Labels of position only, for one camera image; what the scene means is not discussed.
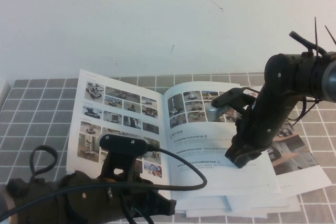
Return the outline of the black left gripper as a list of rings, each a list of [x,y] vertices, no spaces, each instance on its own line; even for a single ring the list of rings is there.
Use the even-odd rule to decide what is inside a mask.
[[[66,175],[59,180],[60,189],[87,186],[63,195],[70,223],[107,223],[119,219],[136,223],[136,218],[153,223],[153,216],[175,214],[176,200],[163,197],[156,189],[92,187],[102,182],[153,185],[142,179],[138,172],[102,173],[97,178],[80,171]]]

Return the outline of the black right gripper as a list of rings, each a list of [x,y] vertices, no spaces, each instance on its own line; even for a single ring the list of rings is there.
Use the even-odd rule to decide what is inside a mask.
[[[256,102],[248,107],[247,114],[236,122],[237,133],[226,151],[226,157],[238,168],[257,159],[267,148],[280,126],[286,120],[286,107]]]

